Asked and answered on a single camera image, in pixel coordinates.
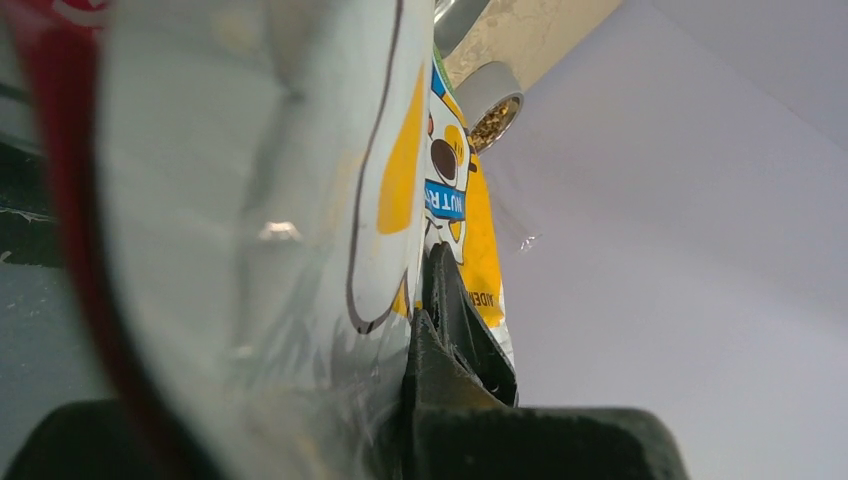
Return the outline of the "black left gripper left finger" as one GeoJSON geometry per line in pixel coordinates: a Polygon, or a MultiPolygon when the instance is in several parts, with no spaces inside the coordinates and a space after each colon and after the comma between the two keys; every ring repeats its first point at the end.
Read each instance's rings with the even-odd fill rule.
{"type": "Polygon", "coordinates": [[[154,450],[121,402],[76,401],[49,412],[13,456],[5,479],[196,479],[154,450]]]}

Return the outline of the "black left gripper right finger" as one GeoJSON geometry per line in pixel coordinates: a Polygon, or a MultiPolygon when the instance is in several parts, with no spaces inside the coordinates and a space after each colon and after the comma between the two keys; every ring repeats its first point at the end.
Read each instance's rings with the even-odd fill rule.
{"type": "Polygon", "coordinates": [[[632,408],[529,408],[450,247],[423,259],[403,383],[408,479],[684,479],[676,442],[632,408]]]}

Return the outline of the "pet food bag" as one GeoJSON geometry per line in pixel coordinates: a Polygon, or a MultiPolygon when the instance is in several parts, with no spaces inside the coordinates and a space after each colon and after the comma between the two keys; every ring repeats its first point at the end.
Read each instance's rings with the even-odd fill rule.
{"type": "Polygon", "coordinates": [[[196,479],[403,473],[435,1],[5,1],[89,331],[196,479]]]}

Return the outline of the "grey metal scoop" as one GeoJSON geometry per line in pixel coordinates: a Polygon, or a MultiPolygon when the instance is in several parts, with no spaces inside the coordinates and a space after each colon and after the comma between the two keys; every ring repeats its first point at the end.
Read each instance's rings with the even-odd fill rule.
{"type": "Polygon", "coordinates": [[[443,58],[457,48],[489,3],[489,0],[435,1],[434,43],[443,58]]]}

